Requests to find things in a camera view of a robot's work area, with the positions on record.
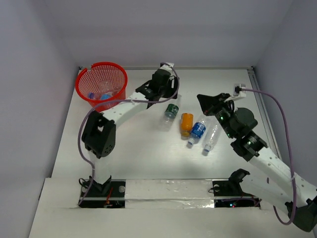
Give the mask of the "blue cap water bottle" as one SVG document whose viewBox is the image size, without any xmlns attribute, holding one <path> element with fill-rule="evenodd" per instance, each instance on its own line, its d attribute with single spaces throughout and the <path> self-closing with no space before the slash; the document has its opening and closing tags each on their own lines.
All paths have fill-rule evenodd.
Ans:
<svg viewBox="0 0 317 238">
<path fill-rule="evenodd" d="M 109 92 L 106 92 L 106 93 L 93 93 L 93 92 L 90 92 L 88 93 L 88 98 L 91 99 L 91 100 L 107 100 L 109 98 L 111 98 L 113 96 L 113 92 L 109 91 Z"/>
</svg>

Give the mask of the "blue label white-cap bottle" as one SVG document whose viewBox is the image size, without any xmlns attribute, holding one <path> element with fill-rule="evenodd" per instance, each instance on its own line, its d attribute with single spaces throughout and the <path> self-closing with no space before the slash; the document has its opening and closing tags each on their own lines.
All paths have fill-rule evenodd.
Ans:
<svg viewBox="0 0 317 238">
<path fill-rule="evenodd" d="M 206 131 L 206 125 L 203 122 L 196 122 L 190 132 L 187 144 L 193 146 L 195 143 L 199 142 L 204 132 Z"/>
</svg>

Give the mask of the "clear bottle white label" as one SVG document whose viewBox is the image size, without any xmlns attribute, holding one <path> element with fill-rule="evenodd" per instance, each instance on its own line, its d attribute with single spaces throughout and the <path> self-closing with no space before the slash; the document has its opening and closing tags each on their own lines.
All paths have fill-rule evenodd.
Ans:
<svg viewBox="0 0 317 238">
<path fill-rule="evenodd" d="M 100 93 L 113 92 L 113 96 L 118 92 L 117 87 L 113 87 L 112 83 L 109 80 L 101 81 L 98 83 L 98 88 Z"/>
</svg>

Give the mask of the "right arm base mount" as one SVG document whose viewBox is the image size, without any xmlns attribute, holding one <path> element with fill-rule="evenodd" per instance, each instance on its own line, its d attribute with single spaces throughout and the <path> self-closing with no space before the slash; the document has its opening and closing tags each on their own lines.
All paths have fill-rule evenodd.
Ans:
<svg viewBox="0 0 317 238">
<path fill-rule="evenodd" d="M 234 171 L 228 179 L 213 180 L 208 193 L 213 194 L 215 208 L 261 207 L 261 199 L 242 190 L 240 184 L 250 173 L 244 169 Z"/>
</svg>

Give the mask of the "green label clear bottle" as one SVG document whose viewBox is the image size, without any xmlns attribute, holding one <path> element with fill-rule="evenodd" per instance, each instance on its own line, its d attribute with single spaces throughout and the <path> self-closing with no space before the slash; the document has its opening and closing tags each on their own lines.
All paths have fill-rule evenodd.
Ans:
<svg viewBox="0 0 317 238">
<path fill-rule="evenodd" d="M 163 131 L 169 131 L 171 128 L 179 112 L 181 97 L 182 96 L 178 94 L 177 99 L 170 100 L 169 104 L 167 105 L 161 119 L 161 128 Z"/>
</svg>

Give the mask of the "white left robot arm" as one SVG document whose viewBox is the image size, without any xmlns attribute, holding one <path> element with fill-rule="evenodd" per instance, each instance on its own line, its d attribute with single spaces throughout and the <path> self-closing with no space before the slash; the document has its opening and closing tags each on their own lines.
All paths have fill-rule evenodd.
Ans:
<svg viewBox="0 0 317 238">
<path fill-rule="evenodd" d="M 127 99 L 114 100 L 114 107 L 98 112 L 100 103 L 85 116 L 79 131 L 79 143 L 83 143 L 89 153 L 84 160 L 92 167 L 87 189 L 104 196 L 109 192 L 111 176 L 105 163 L 100 159 L 113 151 L 116 130 L 136 114 L 155 104 L 165 103 L 177 98 L 179 77 L 173 64 L 162 63 L 152 75 L 151 80 L 138 87 Z"/>
</svg>

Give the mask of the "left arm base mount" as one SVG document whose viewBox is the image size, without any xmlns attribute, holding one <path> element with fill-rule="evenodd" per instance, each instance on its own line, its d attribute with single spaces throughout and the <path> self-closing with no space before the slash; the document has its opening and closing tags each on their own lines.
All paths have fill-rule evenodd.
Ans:
<svg viewBox="0 0 317 238">
<path fill-rule="evenodd" d="M 78 201 L 80 208 L 125 208 L 126 180 L 109 179 L 103 183 L 93 181 L 92 177 L 79 179 L 81 194 Z"/>
</svg>

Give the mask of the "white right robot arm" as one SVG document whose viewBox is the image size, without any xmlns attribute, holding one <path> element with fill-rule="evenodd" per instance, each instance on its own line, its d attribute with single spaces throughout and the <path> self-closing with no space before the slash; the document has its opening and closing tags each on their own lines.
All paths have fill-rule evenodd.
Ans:
<svg viewBox="0 0 317 238">
<path fill-rule="evenodd" d="M 232 109 L 237 97 L 227 93 L 217 96 L 199 94 L 197 99 L 206 116 L 214 116 L 229 138 L 234 152 L 261 170 L 269 181 L 260 181 L 238 169 L 229 177 L 228 189 L 233 194 L 242 191 L 257 195 L 284 212 L 290 222 L 305 232 L 317 224 L 317 187 L 291 169 L 253 132 L 258 122 L 247 108 Z"/>
</svg>

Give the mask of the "orange juice bottle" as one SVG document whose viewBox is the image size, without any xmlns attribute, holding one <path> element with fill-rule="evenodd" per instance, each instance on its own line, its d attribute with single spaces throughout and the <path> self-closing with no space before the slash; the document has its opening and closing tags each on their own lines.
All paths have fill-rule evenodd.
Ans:
<svg viewBox="0 0 317 238">
<path fill-rule="evenodd" d="M 180 131 L 181 135 L 188 137 L 193 127 L 194 115 L 191 113 L 183 113 L 181 116 Z"/>
</svg>

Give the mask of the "clear unlabelled bottle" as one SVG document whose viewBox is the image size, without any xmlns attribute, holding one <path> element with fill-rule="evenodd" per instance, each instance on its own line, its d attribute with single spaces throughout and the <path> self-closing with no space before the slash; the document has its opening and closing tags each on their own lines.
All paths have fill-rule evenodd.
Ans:
<svg viewBox="0 0 317 238">
<path fill-rule="evenodd" d="M 216 117 L 212 117 L 202 142 L 203 153 L 207 154 L 215 147 L 219 140 L 221 132 L 222 127 L 220 123 L 218 122 Z"/>
</svg>

